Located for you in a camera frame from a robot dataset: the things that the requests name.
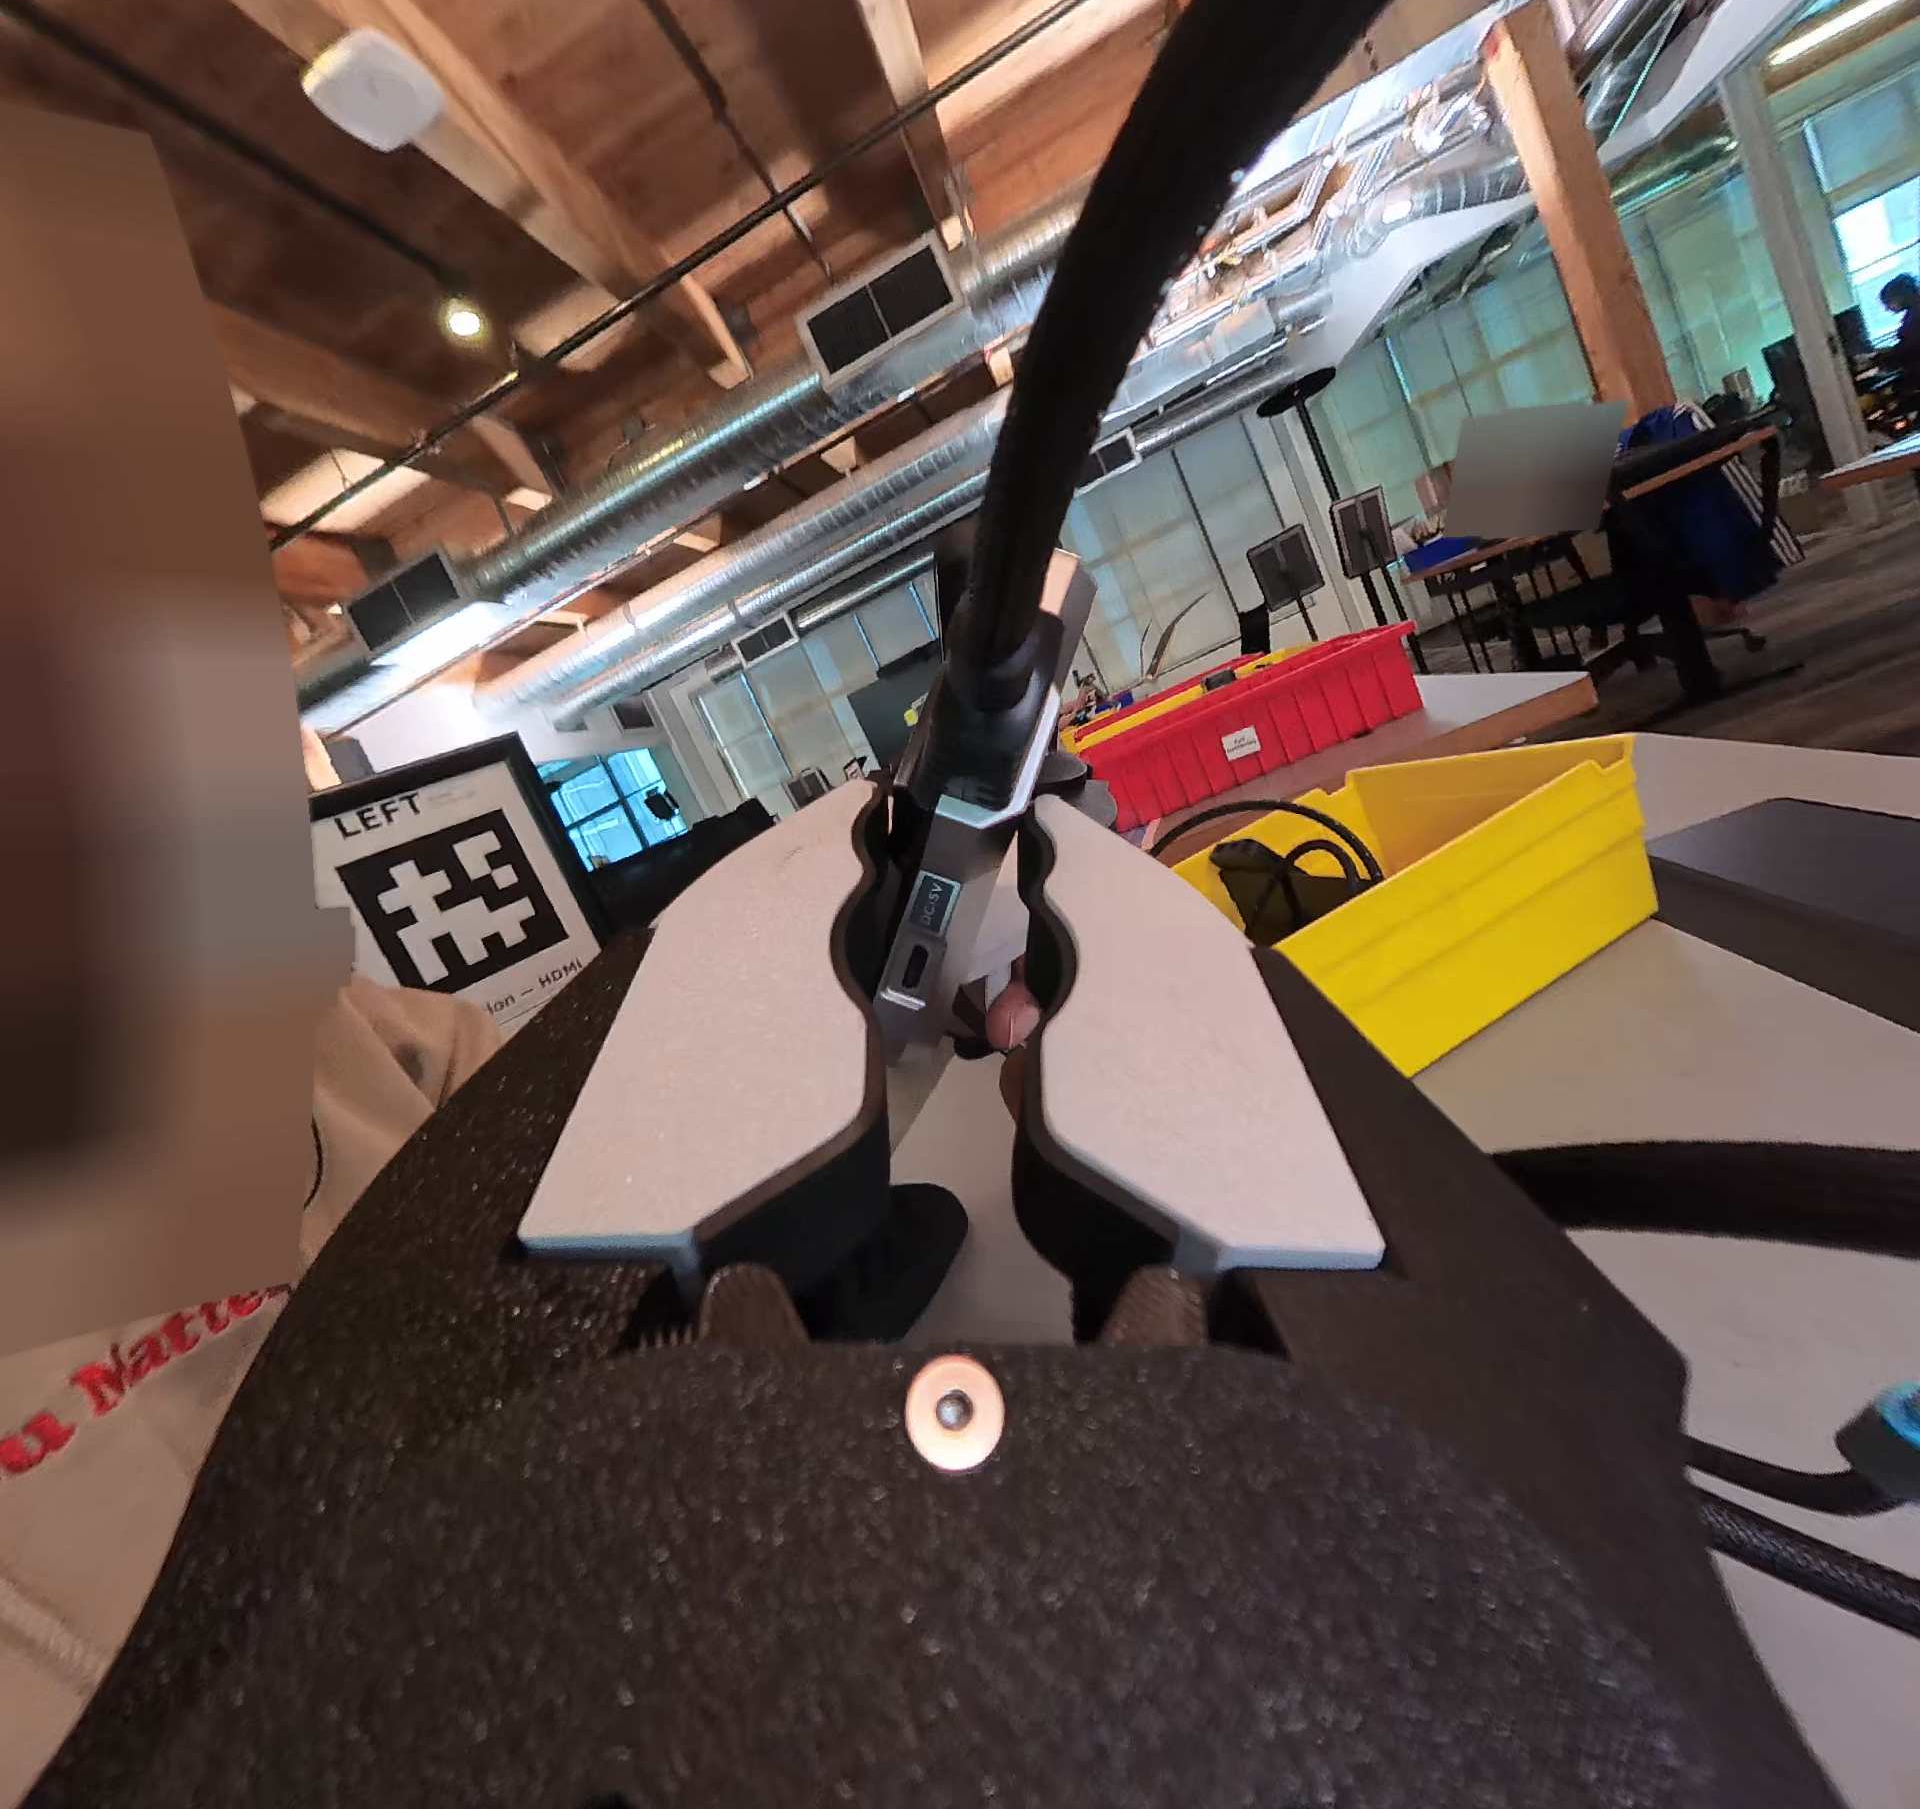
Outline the black floor lamp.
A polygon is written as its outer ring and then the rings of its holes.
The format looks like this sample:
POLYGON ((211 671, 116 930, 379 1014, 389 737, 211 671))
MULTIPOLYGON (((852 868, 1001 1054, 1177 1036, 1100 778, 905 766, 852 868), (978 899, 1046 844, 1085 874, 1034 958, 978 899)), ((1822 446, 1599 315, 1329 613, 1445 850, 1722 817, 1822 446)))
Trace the black floor lamp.
POLYGON ((1327 615, 1341 629, 1351 629, 1351 589, 1329 517, 1329 506, 1338 500, 1341 486, 1312 411, 1312 399, 1329 382, 1332 371, 1303 372, 1264 398, 1257 406, 1257 416, 1268 421, 1275 437, 1279 462, 1300 506, 1306 539, 1326 579, 1322 596, 1327 615))

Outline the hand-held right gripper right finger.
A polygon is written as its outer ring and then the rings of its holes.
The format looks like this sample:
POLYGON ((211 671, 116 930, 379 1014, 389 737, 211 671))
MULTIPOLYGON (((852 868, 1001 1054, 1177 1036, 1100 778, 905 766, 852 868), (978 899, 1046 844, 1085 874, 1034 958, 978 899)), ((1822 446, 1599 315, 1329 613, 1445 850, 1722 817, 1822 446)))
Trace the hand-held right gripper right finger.
POLYGON ((1028 815, 1034 927, 1065 980, 1035 1032, 1038 1139, 1186 1272, 1372 1270, 1385 1238, 1255 948, 1068 799, 1028 815))

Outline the black desk mat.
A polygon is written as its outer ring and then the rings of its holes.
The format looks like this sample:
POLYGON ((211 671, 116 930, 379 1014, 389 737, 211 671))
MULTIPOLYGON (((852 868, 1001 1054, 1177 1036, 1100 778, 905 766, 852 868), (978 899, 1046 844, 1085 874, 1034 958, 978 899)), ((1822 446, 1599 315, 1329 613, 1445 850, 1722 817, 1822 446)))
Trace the black desk mat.
POLYGON ((1917 952, 1917 818, 1774 795, 1646 840, 1660 916, 1739 948, 1917 952))

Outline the person's beige hoodie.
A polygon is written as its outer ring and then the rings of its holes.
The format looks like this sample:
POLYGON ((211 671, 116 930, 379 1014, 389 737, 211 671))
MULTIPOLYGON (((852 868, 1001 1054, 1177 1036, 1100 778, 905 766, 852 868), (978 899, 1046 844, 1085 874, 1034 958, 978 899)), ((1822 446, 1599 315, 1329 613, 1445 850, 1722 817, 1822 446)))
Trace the person's beige hoodie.
MULTIPOLYGON (((460 996, 349 980, 318 1025, 296 1278, 503 1042, 460 996)), ((128 1640, 290 1292, 241 1289, 5 1357, 5 1805, 35 1783, 128 1640)))

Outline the framed black-and-white marker sign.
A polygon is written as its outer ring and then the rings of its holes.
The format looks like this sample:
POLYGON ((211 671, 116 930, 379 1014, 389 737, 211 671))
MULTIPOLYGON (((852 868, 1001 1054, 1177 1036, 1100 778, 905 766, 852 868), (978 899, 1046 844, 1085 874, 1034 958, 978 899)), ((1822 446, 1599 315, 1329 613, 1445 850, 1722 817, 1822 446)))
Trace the framed black-and-white marker sign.
POLYGON ((612 936, 512 736, 314 791, 316 897, 350 915, 352 970, 533 1021, 612 936))

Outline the wooden office desk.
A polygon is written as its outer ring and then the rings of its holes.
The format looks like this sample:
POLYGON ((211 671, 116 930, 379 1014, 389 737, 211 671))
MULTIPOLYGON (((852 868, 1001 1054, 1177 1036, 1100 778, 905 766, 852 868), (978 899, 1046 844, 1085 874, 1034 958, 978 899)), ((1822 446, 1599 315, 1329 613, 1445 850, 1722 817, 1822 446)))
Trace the wooden office desk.
POLYGON ((1794 671, 1792 662, 1745 673, 1722 669, 1715 641, 1761 654, 1765 639, 1743 619, 1743 604, 1724 611, 1692 596, 1684 553, 1664 511, 1651 500, 1669 484, 1739 452, 1759 466, 1761 449, 1771 446, 1780 452, 1783 490, 1783 440, 1767 423, 1745 434, 1715 429, 1696 435, 1690 448, 1617 456, 1591 524, 1605 541, 1600 570, 1586 564, 1577 548, 1584 529, 1572 524, 1498 541, 1474 539, 1445 560, 1419 560, 1416 573, 1439 585, 1487 588, 1494 629, 1519 669, 1542 669, 1547 654, 1568 651, 1600 685, 1623 669, 1668 666, 1675 701, 1662 718, 1671 718, 1794 671))

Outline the silver air duct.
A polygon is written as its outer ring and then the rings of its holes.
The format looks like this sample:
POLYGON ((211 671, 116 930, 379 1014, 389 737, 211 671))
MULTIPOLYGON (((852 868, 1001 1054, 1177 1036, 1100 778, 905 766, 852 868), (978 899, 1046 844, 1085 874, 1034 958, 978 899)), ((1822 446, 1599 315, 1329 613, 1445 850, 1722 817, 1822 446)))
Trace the silver air duct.
POLYGON ((953 645, 970 703, 1009 710, 1038 673, 1046 564, 1107 421, 1109 406, 1068 403, 1056 388, 1009 388, 478 685, 474 708, 499 723, 575 718, 980 512, 953 645))
MULTIPOLYGON (((1161 294, 1166 313, 1137 343, 1109 402, 1134 412, 1192 385, 1201 371, 1298 329, 1329 301, 1336 270, 1374 255, 1399 227, 1428 215, 1501 203, 1519 166, 1489 123, 1455 129, 1436 149, 1411 129, 1300 157, 1230 201, 1205 255, 1161 294)), ((1046 298, 1084 189, 1065 189, 946 260, 954 298, 867 364, 826 381, 806 356, 748 381, 679 429, 657 429, 609 472, 537 512, 518 535, 468 567, 474 596, 518 616, 672 541, 748 488, 872 416, 918 399, 1020 348, 1046 298)))

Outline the blue striped jacket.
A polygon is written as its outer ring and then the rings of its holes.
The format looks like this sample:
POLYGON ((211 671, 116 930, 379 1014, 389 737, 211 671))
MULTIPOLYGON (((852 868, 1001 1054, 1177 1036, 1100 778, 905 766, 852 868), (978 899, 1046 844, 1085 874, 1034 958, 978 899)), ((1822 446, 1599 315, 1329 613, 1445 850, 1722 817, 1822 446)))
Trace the blue striped jacket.
MULTIPOLYGON (((1690 448, 1715 429, 1749 430, 1761 423, 1732 395, 1711 403, 1664 403, 1619 429, 1617 456, 1657 448, 1690 448)), ((1701 604, 1732 611, 1767 591, 1807 549, 1778 512, 1778 448, 1761 449, 1755 466, 1745 452, 1656 492, 1678 548, 1689 585, 1701 604)))

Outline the white vent grille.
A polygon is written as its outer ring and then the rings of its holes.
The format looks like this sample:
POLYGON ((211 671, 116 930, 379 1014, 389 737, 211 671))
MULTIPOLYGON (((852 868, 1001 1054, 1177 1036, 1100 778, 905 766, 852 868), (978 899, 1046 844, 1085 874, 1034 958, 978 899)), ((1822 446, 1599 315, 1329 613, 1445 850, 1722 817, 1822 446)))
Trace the white vent grille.
POLYGON ((948 255, 929 231, 801 308, 797 333, 818 381, 843 385, 953 315, 964 298, 948 255))

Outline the red divided parts bin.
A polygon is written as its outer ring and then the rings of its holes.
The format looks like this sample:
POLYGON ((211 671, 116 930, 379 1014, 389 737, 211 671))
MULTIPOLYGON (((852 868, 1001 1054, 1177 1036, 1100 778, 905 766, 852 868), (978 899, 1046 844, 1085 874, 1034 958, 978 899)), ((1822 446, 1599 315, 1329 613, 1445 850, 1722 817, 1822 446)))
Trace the red divided parts bin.
POLYGON ((1248 654, 1070 737, 1118 824, 1172 817, 1422 708, 1409 621, 1248 654))

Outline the yellow plastic bin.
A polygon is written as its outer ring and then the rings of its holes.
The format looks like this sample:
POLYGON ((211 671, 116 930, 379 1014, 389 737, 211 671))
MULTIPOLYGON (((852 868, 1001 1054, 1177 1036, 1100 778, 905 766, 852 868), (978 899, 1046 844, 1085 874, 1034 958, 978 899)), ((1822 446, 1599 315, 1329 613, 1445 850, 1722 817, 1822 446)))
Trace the yellow plastic bin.
MULTIPOLYGON (((1252 817, 1225 840, 1329 836, 1378 862, 1375 888, 1272 950, 1414 1074, 1656 913, 1634 745, 1605 736, 1378 765, 1207 818, 1252 817)), ((1243 930, 1208 850, 1174 870, 1243 930)))

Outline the grey hdmi switch box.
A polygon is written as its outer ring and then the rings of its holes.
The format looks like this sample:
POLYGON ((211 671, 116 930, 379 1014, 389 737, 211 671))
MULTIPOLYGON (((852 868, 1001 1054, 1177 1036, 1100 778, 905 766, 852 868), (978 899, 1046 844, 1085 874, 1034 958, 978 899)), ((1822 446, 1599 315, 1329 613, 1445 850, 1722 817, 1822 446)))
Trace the grey hdmi switch box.
POLYGON ((972 976, 992 892, 1058 741, 1060 688, 1095 594, 1081 563, 1056 548, 1014 706, 978 708, 953 659, 921 706, 897 778, 897 921, 874 992, 889 1058, 932 1045, 972 976))

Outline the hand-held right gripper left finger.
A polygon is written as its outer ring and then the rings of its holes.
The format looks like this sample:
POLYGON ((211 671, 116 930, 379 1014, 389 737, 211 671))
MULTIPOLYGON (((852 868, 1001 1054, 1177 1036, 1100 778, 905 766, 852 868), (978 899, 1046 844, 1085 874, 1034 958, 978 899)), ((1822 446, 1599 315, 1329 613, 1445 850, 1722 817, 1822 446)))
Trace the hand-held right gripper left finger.
POLYGON ((839 1262, 886 1217, 861 976, 886 791, 846 781, 659 913, 517 1222, 532 1257, 839 1262))

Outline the small marker board on stand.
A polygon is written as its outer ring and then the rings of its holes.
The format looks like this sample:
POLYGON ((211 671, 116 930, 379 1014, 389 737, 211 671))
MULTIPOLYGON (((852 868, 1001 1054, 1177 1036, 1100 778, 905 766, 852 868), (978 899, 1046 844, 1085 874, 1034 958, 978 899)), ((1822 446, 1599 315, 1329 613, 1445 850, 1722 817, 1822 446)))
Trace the small marker board on stand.
POLYGON ((1326 583, 1306 524, 1284 524, 1266 541, 1246 549, 1246 560, 1258 591, 1258 604, 1243 623, 1246 641, 1261 643, 1264 651, 1277 651, 1286 643, 1275 639, 1277 621, 1294 616, 1304 629, 1306 643, 1318 641, 1312 619, 1312 599, 1326 583))
POLYGON ((1361 585, 1378 625, 1403 621, 1403 598, 1394 583, 1394 530, 1385 490, 1372 486, 1332 500, 1329 523, 1342 574, 1361 585))

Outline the wooden post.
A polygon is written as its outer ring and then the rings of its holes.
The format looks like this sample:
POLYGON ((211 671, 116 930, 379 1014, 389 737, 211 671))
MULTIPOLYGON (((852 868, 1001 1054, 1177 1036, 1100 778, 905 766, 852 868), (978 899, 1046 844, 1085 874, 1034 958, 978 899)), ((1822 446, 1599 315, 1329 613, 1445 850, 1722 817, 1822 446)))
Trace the wooden post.
POLYGON ((1529 0, 1501 16, 1483 65, 1547 231, 1597 395, 1622 403, 1626 421, 1638 421, 1671 403, 1674 385, 1549 0, 1529 0))

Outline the white ceiling device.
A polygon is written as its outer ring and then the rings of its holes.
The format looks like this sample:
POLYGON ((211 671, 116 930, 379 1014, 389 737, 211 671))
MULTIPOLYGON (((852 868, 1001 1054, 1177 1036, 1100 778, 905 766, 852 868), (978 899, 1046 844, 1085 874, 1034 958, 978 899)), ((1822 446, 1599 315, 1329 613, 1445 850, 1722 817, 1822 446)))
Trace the white ceiling device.
POLYGON ((355 26, 302 71, 300 91, 334 127, 379 154, 416 143, 443 117, 443 90, 410 50, 355 26))

